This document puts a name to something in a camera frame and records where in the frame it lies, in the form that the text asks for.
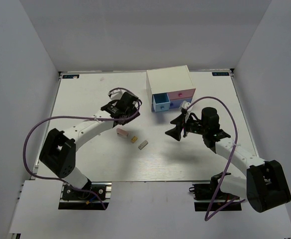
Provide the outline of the pink correction tape dispenser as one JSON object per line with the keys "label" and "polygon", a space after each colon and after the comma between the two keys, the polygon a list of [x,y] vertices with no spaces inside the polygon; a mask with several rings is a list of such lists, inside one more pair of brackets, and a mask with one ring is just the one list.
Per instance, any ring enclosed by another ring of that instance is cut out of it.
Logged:
{"label": "pink correction tape dispenser", "polygon": [[117,128],[116,129],[116,133],[117,133],[117,135],[119,135],[121,137],[125,137],[125,138],[127,138],[128,135],[129,135],[129,132],[127,132],[127,131],[125,131],[125,130],[123,130],[121,128]]}

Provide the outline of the light blue drawer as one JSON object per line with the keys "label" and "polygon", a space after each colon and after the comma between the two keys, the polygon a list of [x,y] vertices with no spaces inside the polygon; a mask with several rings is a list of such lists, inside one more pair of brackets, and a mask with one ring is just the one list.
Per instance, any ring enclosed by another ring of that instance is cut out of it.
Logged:
{"label": "light blue drawer", "polygon": [[168,111],[170,109],[170,103],[171,102],[167,93],[153,95],[152,104],[154,112],[156,113]]}

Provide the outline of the yellow eraser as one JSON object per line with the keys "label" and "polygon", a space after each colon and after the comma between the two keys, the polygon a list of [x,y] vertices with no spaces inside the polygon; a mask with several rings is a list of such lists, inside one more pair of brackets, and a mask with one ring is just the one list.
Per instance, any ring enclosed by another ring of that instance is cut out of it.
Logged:
{"label": "yellow eraser", "polygon": [[136,141],[137,141],[137,137],[134,136],[134,137],[131,139],[131,142],[134,143],[134,142],[136,142]]}

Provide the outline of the pink drawer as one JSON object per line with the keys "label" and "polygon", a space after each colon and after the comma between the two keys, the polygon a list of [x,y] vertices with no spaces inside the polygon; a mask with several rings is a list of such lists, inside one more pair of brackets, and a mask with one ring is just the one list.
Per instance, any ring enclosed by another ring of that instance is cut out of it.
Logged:
{"label": "pink drawer", "polygon": [[177,100],[177,99],[192,98],[194,93],[195,93],[195,88],[188,89],[188,90],[168,92],[167,94],[170,100]]}

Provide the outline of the white drawer cabinet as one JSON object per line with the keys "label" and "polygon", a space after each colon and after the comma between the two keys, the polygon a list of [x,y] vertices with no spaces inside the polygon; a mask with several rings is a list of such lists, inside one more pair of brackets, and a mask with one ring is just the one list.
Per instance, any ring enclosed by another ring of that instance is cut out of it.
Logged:
{"label": "white drawer cabinet", "polygon": [[146,91],[151,111],[153,95],[195,88],[186,65],[146,71]]}

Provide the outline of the dark blue drawer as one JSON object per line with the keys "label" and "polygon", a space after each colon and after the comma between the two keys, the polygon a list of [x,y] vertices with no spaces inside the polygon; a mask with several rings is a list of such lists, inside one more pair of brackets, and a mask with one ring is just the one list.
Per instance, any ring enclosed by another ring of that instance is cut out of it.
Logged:
{"label": "dark blue drawer", "polygon": [[191,103],[192,98],[170,100],[170,109],[178,109],[184,101]]}

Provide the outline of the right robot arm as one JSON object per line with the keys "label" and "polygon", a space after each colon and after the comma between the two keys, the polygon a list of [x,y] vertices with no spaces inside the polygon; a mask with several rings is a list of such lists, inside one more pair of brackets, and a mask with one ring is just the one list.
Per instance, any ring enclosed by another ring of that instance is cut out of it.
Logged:
{"label": "right robot arm", "polygon": [[197,201],[243,199],[258,213],[291,201],[291,193],[282,165],[276,160],[266,161],[244,150],[231,141],[231,136],[220,128],[219,115],[215,108],[202,109],[201,118],[185,109],[170,122],[175,127],[166,135],[180,141],[188,133],[202,136],[207,148],[233,164],[244,178],[229,172],[211,177],[209,184],[194,184],[189,191]]}

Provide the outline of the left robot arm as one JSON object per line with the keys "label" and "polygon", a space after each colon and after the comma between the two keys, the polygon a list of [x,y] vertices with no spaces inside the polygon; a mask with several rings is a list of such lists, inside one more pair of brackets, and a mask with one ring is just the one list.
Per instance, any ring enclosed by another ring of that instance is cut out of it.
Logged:
{"label": "left robot arm", "polygon": [[59,180],[73,186],[81,199],[91,194],[91,181],[76,167],[76,152],[102,132],[140,116],[141,101],[137,96],[127,91],[119,96],[102,106],[91,119],[65,130],[50,130],[39,154],[39,160]]}

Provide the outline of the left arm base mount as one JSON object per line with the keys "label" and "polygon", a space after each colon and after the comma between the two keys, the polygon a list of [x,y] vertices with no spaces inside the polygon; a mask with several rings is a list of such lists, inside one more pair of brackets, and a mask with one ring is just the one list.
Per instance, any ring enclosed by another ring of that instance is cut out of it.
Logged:
{"label": "left arm base mount", "polygon": [[105,210],[110,202],[112,183],[92,183],[90,191],[97,194],[100,200],[92,193],[79,192],[72,189],[69,185],[63,184],[59,200],[59,210],[83,210],[83,211],[102,211]]}

